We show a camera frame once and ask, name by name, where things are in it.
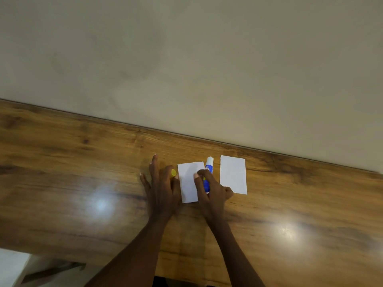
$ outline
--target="wooden table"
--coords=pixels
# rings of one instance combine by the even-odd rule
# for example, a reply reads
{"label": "wooden table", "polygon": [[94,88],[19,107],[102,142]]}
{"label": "wooden table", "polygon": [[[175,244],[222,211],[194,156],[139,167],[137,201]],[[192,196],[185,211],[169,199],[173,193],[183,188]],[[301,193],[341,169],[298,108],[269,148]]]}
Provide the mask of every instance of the wooden table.
{"label": "wooden table", "polygon": [[[107,264],[147,221],[138,175],[154,153],[161,166],[213,156],[217,179],[221,154],[246,159],[248,194],[226,217],[267,286],[382,286],[380,174],[7,101],[0,248]],[[156,274],[230,285],[197,204],[166,227]]]}

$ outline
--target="finger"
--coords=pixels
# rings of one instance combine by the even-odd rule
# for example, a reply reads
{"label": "finger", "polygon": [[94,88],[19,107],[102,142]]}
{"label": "finger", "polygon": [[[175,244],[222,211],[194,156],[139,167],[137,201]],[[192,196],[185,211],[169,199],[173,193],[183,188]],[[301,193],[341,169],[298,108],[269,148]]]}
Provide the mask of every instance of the finger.
{"label": "finger", "polygon": [[226,200],[228,200],[229,198],[231,198],[234,195],[234,192],[228,186],[225,187],[225,190],[226,190]]}
{"label": "finger", "polygon": [[198,175],[202,175],[202,177],[205,177],[206,180],[207,180],[209,183],[217,182],[217,180],[215,180],[213,174],[211,174],[210,171],[209,171],[208,169],[201,169],[201,170],[198,170],[197,173],[198,173]]}
{"label": "finger", "polygon": [[152,162],[149,164],[149,171],[152,177],[152,185],[157,184],[159,182],[157,154],[154,154]]}
{"label": "finger", "polygon": [[173,196],[174,200],[178,204],[181,201],[181,185],[180,185],[180,177],[178,174],[173,178]]}
{"label": "finger", "polygon": [[164,169],[164,173],[162,174],[162,183],[170,186],[170,177],[172,175],[172,170],[174,169],[173,165],[168,165]]}
{"label": "finger", "polygon": [[149,196],[149,191],[150,191],[150,184],[147,181],[145,174],[140,173],[140,180],[141,180],[142,185],[145,188],[146,196],[148,197]]}
{"label": "finger", "polygon": [[208,196],[203,188],[203,182],[198,173],[194,173],[194,184],[197,188],[198,201],[207,201]]}

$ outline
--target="forearm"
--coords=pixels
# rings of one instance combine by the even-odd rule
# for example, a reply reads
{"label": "forearm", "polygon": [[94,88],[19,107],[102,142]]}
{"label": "forearm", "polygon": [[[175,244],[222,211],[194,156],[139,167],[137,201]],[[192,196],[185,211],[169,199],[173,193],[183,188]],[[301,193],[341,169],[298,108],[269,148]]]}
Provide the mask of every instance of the forearm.
{"label": "forearm", "polygon": [[152,286],[166,222],[150,220],[86,287]]}
{"label": "forearm", "polygon": [[265,286],[239,247],[229,224],[221,220],[209,226],[221,249],[232,286]]}

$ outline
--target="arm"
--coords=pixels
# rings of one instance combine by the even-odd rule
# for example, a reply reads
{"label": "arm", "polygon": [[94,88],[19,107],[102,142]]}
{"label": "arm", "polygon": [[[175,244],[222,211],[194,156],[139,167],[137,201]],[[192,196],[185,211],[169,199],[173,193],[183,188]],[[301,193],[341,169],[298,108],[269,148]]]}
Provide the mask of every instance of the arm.
{"label": "arm", "polygon": [[160,179],[157,155],[153,156],[149,165],[152,185],[148,183],[144,174],[140,174],[148,198],[148,223],[135,239],[85,287],[152,286],[162,234],[181,200],[178,175],[172,183],[170,182],[172,169],[173,166],[167,166],[162,179]]}
{"label": "arm", "polygon": [[[210,184],[210,193],[208,195],[203,188],[203,177]],[[198,173],[195,173],[194,183],[197,188],[198,202],[202,214],[221,249],[232,286],[264,287],[262,280],[237,244],[229,224],[223,216],[225,201],[233,196],[233,191],[229,187],[220,185],[208,170],[199,170]]]}

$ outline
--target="person's left hand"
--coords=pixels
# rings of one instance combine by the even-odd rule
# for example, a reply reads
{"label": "person's left hand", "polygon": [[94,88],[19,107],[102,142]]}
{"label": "person's left hand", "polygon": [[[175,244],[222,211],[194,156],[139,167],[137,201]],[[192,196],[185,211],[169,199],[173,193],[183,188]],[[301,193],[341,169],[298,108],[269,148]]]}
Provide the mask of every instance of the person's left hand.
{"label": "person's left hand", "polygon": [[160,219],[168,222],[181,202],[181,187],[178,174],[170,181],[172,169],[174,169],[172,165],[166,166],[160,178],[157,154],[155,154],[149,164],[152,185],[147,181],[145,174],[140,173],[140,180],[144,185],[149,205],[149,219]]}

